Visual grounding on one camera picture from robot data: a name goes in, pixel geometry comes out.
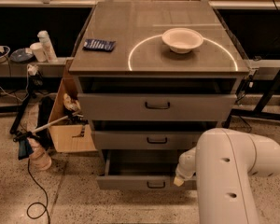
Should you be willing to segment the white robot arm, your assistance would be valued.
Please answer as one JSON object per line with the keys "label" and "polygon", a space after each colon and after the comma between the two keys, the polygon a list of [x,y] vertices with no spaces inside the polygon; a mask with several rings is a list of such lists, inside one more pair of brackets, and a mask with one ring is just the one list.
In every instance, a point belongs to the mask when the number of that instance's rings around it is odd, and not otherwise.
{"label": "white robot arm", "polygon": [[259,224],[249,177],[280,174],[280,145],[230,129],[204,132],[180,155],[174,184],[196,179],[200,224]]}

